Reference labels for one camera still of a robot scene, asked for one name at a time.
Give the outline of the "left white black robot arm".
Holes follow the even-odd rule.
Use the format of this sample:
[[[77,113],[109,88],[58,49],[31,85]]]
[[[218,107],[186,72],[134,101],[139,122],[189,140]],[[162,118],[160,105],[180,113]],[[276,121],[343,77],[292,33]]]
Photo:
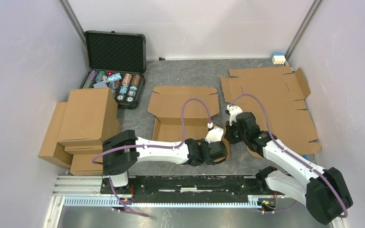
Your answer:
[[[152,141],[137,137],[134,130],[125,130],[103,142],[103,174],[118,193],[130,189],[128,170],[139,162],[170,162],[193,167],[224,162],[228,150],[222,141],[224,130],[215,127],[205,139],[192,138],[179,142]]]

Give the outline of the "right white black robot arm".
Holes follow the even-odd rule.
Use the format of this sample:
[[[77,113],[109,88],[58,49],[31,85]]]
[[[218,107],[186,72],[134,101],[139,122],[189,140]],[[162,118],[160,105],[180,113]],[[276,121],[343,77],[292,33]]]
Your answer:
[[[332,167],[325,169],[288,148],[275,135],[262,131],[251,112],[233,106],[226,110],[225,138],[231,144],[243,142],[257,155],[274,162],[287,173],[272,166],[256,174],[258,192],[283,193],[303,204],[319,223],[327,225],[337,217],[347,216],[354,202],[342,173]]]

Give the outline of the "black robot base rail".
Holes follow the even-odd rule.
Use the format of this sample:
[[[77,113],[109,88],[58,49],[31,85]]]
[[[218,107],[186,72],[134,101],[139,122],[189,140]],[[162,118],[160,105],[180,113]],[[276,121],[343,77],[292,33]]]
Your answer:
[[[133,176],[115,191],[134,203],[244,203],[249,195],[278,194],[244,175]]]

